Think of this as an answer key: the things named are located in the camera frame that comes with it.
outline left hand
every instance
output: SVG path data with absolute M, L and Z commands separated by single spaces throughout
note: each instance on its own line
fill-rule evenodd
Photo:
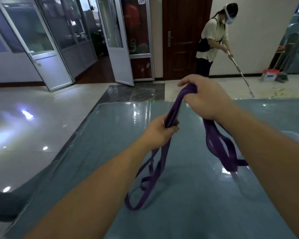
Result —
M 143 141 L 149 146 L 150 150 L 163 147 L 179 130 L 177 125 L 170 128 L 165 128 L 164 120 L 166 116 L 167 114 L 157 117 L 151 121 L 141 136 L 141 139 L 143 139 Z

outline beige wall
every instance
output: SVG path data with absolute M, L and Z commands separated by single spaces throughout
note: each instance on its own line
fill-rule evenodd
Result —
M 163 77 L 162 0 L 149 0 L 155 78 Z
M 268 68 L 299 0 L 213 0 L 211 17 L 226 3 L 236 2 L 238 16 L 229 27 L 235 61 L 243 73 Z M 163 77 L 162 0 L 149 0 L 155 77 Z M 236 74 L 235 66 L 219 51 L 211 75 Z

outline black hair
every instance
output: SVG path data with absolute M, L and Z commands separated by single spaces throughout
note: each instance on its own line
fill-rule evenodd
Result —
M 226 7 L 229 15 L 234 18 L 235 16 L 237 16 L 237 13 L 238 13 L 238 4 L 237 3 L 230 3 L 227 5 Z M 212 18 L 216 17 L 217 14 L 225 14 L 226 15 L 226 12 L 225 12 L 225 9 L 222 9 L 220 11 L 218 11 L 215 16 L 213 16 Z

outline purple strap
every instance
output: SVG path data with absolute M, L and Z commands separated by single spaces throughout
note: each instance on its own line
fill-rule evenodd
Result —
M 183 88 L 180 91 L 175 103 L 173 104 L 170 112 L 168 113 L 165 119 L 166 128 L 176 125 L 176 119 L 179 113 L 179 108 L 182 103 L 183 97 L 189 93 L 197 93 L 197 87 L 194 84 L 188 84 L 185 88 Z M 203 119 L 203 122 L 206 129 L 207 148 L 214 156 L 219 158 L 220 162 L 228 172 L 237 172 L 238 166 L 248 166 L 246 160 L 237 159 L 236 150 L 233 142 L 228 137 L 223 136 L 218 131 L 214 121 Z M 223 147 L 221 140 L 223 140 L 223 142 L 225 143 L 228 153 Z M 144 205 L 152 189 L 154 188 L 158 178 L 161 176 L 165 168 L 166 157 L 170 144 L 171 139 L 169 139 L 168 142 L 162 147 L 161 159 L 157 163 L 155 171 L 153 168 L 154 156 L 156 155 L 159 149 L 152 150 L 152 156 L 139 169 L 138 173 L 136 174 L 136 177 L 145 169 L 147 165 L 149 165 L 149 176 L 144 177 L 141 180 L 140 188 L 144 191 L 144 194 L 135 207 L 131 206 L 131 203 L 129 201 L 129 194 L 127 193 L 124 202 L 128 209 L 138 210 Z

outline black baseboard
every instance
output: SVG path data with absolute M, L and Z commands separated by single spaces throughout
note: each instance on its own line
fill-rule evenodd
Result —
M 5 87 L 24 87 L 24 86 L 45 86 L 45 84 L 44 84 L 43 81 L 0 83 L 0 88 L 5 88 Z
M 262 73 L 254 73 L 254 74 L 243 74 L 245 77 L 259 77 L 262 75 Z M 241 77 L 240 74 L 235 75 L 215 75 L 215 76 L 209 76 L 211 79 L 213 78 L 232 78 L 232 77 Z

